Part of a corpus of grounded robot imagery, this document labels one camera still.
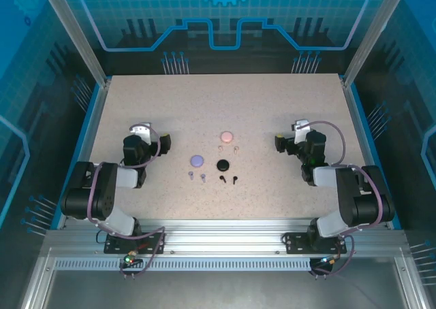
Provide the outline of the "aluminium frame beam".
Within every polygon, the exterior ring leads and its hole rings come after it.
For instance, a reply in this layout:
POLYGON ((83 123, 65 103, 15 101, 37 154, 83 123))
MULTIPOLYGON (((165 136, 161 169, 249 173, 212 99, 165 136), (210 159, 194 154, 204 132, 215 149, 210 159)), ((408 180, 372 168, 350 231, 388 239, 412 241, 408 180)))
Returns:
POLYGON ((424 285, 412 257, 400 249, 394 258, 407 309, 431 309, 424 285))
POLYGON ((56 258, 47 252, 38 256, 20 309, 43 309, 54 274, 56 258))

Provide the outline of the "grey metal shelf panel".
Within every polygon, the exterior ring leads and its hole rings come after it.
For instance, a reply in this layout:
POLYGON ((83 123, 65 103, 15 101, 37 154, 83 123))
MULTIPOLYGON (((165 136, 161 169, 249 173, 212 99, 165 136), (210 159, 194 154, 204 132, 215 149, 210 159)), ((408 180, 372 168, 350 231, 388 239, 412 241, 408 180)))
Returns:
POLYGON ((115 272, 54 275, 44 309, 406 309, 395 277, 348 270, 315 279, 304 272, 115 272))

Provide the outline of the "wide aluminium mounting rail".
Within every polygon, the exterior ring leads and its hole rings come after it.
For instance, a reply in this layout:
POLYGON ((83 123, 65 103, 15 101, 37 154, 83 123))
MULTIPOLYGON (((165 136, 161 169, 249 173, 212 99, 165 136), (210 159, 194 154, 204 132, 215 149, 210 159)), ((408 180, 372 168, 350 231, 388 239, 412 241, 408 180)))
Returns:
MULTIPOLYGON (((310 220, 245 219, 193 220, 142 219, 144 231, 166 228, 164 256, 170 257, 283 257, 281 237, 286 232, 305 232, 310 220)), ((44 238, 40 254, 48 257, 98 257, 103 246, 95 241, 96 228, 86 221, 68 219, 61 230, 44 238)), ((357 257, 401 257, 411 251, 405 232, 390 224, 353 234, 357 257)))

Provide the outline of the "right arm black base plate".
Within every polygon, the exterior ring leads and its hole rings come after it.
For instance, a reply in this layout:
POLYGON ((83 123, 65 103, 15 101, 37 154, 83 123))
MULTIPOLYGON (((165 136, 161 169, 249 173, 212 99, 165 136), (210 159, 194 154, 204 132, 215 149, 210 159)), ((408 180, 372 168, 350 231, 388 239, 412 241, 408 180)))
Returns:
POLYGON ((346 245, 338 237, 321 238, 308 233, 284 233, 281 241, 288 255, 342 255, 347 252, 346 245))

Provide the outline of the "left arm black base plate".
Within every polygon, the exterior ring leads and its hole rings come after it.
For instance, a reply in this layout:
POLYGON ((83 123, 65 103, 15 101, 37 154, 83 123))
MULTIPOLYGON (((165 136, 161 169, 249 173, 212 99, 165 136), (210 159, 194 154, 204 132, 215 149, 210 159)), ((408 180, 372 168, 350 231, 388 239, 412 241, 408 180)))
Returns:
POLYGON ((134 250, 140 255, 151 255, 155 250, 156 245, 158 245, 156 253, 159 255, 164 252, 165 241, 166 234, 161 236, 161 233, 156 233, 139 240, 127 240, 107 235, 104 244, 104 253, 111 255, 126 255, 128 252, 134 250))

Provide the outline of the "aluminium corner post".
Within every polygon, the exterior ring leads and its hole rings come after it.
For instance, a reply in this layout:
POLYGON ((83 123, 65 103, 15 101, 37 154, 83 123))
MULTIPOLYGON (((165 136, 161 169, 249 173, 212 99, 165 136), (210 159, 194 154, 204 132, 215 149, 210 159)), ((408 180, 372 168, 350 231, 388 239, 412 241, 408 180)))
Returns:
POLYGON ((343 76, 343 88, 351 88, 400 0, 383 0, 343 76))
POLYGON ((64 29, 78 50, 84 64, 89 69, 99 87, 105 88, 107 78, 103 68, 81 29, 67 0, 48 0, 64 29))

